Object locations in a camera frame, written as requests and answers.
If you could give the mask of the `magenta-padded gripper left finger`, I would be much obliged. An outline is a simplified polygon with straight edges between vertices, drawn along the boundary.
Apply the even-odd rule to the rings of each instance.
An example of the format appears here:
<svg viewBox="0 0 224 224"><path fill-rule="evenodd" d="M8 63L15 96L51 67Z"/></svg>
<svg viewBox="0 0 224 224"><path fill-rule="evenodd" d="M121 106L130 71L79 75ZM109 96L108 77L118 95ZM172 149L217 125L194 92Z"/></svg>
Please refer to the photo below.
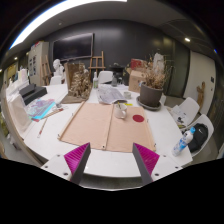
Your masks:
<svg viewBox="0 0 224 224"><path fill-rule="evenodd" d="M90 144L86 143L65 155L55 155L42 166L42 169L79 185L90 153Z"/></svg>

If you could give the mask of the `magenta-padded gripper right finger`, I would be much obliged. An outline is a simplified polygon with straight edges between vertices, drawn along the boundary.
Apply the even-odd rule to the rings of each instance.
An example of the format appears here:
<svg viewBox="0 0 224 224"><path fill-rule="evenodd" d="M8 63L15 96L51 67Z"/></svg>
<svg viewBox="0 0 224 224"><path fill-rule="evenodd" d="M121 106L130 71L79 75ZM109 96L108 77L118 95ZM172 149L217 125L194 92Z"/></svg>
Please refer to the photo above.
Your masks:
<svg viewBox="0 0 224 224"><path fill-rule="evenodd" d="M158 155L152 150L133 144L132 153L141 174L143 185L152 183L182 169L167 155Z"/></svg>

